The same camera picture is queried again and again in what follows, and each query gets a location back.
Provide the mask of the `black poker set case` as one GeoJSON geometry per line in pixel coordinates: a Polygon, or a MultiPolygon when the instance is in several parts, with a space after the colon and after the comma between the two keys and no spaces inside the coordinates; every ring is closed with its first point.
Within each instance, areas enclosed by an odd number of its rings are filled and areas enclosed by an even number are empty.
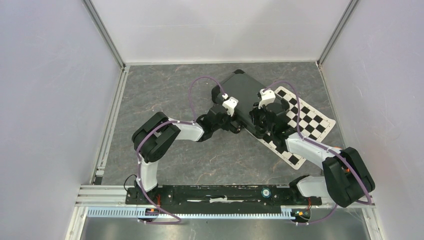
{"type": "Polygon", "coordinates": [[[250,116],[250,111],[253,109],[254,103],[259,103],[261,100],[259,91],[264,88],[265,86],[262,83],[245,73],[243,70],[237,69],[232,72],[230,76],[221,81],[220,85],[216,85],[211,90],[211,98],[214,105],[209,109],[205,117],[200,116],[197,119],[200,121],[206,120],[206,123],[210,124],[212,128],[212,120],[215,114],[223,113],[222,110],[224,107],[222,103],[224,100],[222,98],[222,90],[224,90],[229,97],[234,97],[238,100],[233,119],[239,122],[240,132],[245,129],[255,138],[263,139],[267,131],[262,132],[255,128],[250,116]]]}

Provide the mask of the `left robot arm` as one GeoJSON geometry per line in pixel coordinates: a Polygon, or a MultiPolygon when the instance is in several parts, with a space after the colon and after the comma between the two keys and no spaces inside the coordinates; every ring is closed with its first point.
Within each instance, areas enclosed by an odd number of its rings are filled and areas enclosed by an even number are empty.
{"type": "Polygon", "coordinates": [[[156,200],[159,160],[175,141],[204,142],[217,130],[236,133],[238,128],[232,126],[235,113],[236,107],[227,104],[215,104],[195,121],[176,120],[157,112],[139,127],[131,137],[137,156],[135,186],[139,199],[145,204],[156,200]]]}

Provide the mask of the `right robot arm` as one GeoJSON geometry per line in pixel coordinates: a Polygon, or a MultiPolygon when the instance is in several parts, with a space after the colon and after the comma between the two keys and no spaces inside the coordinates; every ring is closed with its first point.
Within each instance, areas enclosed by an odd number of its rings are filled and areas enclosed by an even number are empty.
{"type": "Polygon", "coordinates": [[[256,102],[249,114],[254,126],[269,132],[278,148],[299,155],[323,171],[323,176],[308,175],[292,181],[295,187],[289,189],[288,196],[293,203],[302,204],[309,197],[319,197],[330,198],[343,208],[354,202],[372,205],[370,193],[375,183],[356,149],[339,149],[306,137],[298,127],[288,124],[281,103],[256,102]]]}

